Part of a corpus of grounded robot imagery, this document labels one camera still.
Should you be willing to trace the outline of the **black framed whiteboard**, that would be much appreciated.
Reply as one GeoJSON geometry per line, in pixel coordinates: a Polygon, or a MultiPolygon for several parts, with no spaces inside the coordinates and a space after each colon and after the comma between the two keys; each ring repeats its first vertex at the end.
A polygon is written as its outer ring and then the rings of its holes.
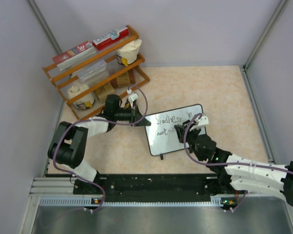
{"type": "Polygon", "coordinates": [[[145,127],[149,151],[152,156],[183,150],[179,142],[175,125],[191,120],[195,114],[203,113],[201,104],[194,104],[177,109],[171,109],[146,116],[151,123],[145,127]]]}

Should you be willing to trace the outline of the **black yellow drink can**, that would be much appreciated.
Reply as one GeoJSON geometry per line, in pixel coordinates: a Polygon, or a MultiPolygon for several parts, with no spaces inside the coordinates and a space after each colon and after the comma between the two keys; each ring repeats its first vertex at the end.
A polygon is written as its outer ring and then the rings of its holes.
{"type": "Polygon", "coordinates": [[[126,103],[125,103],[125,109],[131,109],[132,106],[131,106],[131,102],[129,99],[126,100],[126,103]]]}

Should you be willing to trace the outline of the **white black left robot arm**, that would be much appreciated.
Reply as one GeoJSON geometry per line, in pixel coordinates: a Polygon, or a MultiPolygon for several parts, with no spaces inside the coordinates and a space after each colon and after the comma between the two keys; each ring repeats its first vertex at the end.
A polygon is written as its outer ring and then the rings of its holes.
{"type": "Polygon", "coordinates": [[[85,179],[84,187],[90,193],[98,192],[101,187],[100,180],[95,178],[98,172],[84,158],[87,140],[111,131],[119,121],[135,127],[150,126],[151,122],[139,111],[138,97],[136,92],[130,94],[122,107],[121,98],[112,94],[107,96],[98,115],[74,124],[61,122],[48,148],[48,158],[65,166],[65,172],[85,179]]]}

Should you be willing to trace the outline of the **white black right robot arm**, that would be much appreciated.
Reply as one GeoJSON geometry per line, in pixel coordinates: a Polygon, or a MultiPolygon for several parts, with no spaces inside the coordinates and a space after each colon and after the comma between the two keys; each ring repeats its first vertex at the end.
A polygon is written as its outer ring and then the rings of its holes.
{"type": "Polygon", "coordinates": [[[217,174],[219,189],[255,192],[277,197],[293,207],[293,161],[288,165],[261,163],[248,160],[216,146],[200,128],[185,122],[175,125],[177,137],[186,154],[195,163],[204,165],[217,174]]]}

